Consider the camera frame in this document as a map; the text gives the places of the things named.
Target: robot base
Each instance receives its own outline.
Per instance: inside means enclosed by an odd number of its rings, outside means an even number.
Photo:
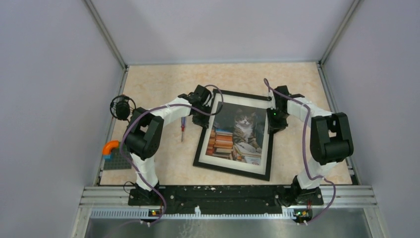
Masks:
[[[285,207],[291,205],[322,205],[324,201],[319,187],[313,189],[301,189],[297,177],[294,177],[290,188],[283,188],[279,191],[279,203]]]
[[[159,190],[159,182],[156,184],[155,189]],[[128,197],[129,206],[137,206],[139,202],[142,205],[156,205],[159,201],[160,197],[154,191],[144,190],[137,184],[136,188],[130,190],[130,196]]]

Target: screwdriver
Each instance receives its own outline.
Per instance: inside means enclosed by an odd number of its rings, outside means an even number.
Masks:
[[[185,130],[186,119],[185,117],[181,118],[181,142],[184,141],[184,130]]]

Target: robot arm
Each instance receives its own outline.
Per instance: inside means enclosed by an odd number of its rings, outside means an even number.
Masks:
[[[129,148],[134,164],[147,183],[153,187],[158,185],[155,171],[155,153],[159,148],[162,129],[173,121],[189,115],[193,116],[194,124],[208,127],[209,116],[198,113],[191,107],[210,113],[210,100],[211,92],[198,85],[194,92],[188,95],[179,95],[172,102],[159,107],[161,109],[146,114],[128,132],[125,144]],[[143,108],[136,108],[133,111],[127,130],[146,111]],[[137,175],[136,185],[144,192],[145,196],[150,196],[152,189],[140,179],[139,175]]]
[[[307,167],[298,174],[291,185],[292,194],[289,202],[304,203],[310,199],[311,194],[319,189],[324,176],[346,157],[353,154],[353,141],[347,115],[344,113],[332,113],[315,106],[300,94],[291,95],[287,86],[275,89],[282,95],[293,99],[287,99],[270,91],[271,108],[267,109],[269,130],[278,132],[287,127],[289,115],[297,117],[304,122],[310,108],[310,117],[307,125],[311,127],[311,160]]]

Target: framed picture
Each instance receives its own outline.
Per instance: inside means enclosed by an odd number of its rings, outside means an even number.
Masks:
[[[213,91],[211,112],[221,105]],[[222,90],[223,107],[203,128],[193,166],[270,180],[273,134],[268,134],[268,97]]]

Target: black fan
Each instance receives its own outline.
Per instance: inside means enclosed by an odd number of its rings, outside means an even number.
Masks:
[[[136,109],[136,103],[125,95],[116,96],[109,106],[112,116],[118,120],[128,120],[134,109]]]

